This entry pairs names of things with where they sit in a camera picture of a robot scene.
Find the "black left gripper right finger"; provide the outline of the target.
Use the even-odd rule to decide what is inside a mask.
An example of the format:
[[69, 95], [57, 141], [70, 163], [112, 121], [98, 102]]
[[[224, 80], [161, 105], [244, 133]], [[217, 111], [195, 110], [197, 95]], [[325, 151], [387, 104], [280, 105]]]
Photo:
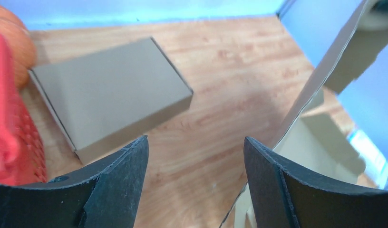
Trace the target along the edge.
[[388, 191], [339, 181], [244, 140], [244, 163], [260, 228], [388, 228]]

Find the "brown cardboard box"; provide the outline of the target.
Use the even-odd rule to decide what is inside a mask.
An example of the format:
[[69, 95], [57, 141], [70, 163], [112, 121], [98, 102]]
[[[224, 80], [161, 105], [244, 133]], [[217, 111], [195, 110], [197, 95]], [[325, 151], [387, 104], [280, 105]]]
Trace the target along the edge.
[[84, 165], [184, 112], [194, 94], [153, 37], [40, 65], [30, 76]]

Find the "brown cardboard sheet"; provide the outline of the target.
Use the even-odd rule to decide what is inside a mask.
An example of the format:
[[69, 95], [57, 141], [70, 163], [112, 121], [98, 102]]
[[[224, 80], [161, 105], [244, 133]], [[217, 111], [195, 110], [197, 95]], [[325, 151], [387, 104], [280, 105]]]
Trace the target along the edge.
[[[264, 146], [321, 175], [358, 185], [366, 162], [324, 99], [341, 93], [361, 76], [387, 44], [388, 0], [363, 0], [309, 77], [277, 135]], [[258, 228], [248, 182], [221, 227]]]

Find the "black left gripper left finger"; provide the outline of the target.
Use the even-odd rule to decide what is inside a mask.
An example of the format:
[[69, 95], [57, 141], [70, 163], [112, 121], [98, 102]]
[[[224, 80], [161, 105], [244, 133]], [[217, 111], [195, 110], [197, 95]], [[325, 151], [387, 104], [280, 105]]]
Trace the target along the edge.
[[0, 185], [0, 228], [132, 228], [148, 157], [143, 135], [48, 183]]

